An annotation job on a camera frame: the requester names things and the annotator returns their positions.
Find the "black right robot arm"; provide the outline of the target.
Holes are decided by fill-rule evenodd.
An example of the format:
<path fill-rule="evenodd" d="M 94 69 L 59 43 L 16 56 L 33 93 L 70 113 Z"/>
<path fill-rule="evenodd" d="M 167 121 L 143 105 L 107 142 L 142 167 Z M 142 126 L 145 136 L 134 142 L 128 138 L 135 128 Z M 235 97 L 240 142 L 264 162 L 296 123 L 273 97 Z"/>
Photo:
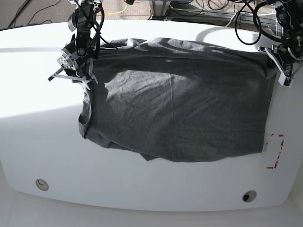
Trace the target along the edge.
<path fill-rule="evenodd" d="M 70 79 L 90 90 L 91 82 L 98 83 L 93 74 L 93 63 L 100 51 L 100 30 L 104 22 L 101 0 L 71 0 L 76 9 L 68 19 L 68 27 L 74 33 L 71 41 L 61 49 L 57 60 L 60 68 L 48 80 Z"/>

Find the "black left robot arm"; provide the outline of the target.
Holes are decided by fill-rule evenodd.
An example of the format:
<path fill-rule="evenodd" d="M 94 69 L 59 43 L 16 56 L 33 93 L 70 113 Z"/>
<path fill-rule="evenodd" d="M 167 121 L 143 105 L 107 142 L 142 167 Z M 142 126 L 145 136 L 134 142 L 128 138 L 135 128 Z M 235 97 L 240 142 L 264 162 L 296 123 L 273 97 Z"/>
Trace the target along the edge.
<path fill-rule="evenodd" d="M 282 1 L 275 11 L 277 22 L 288 37 L 278 39 L 279 45 L 259 47 L 259 50 L 265 52 L 280 71 L 279 84 L 291 87 L 294 81 L 293 66 L 303 62 L 303 2 Z"/>

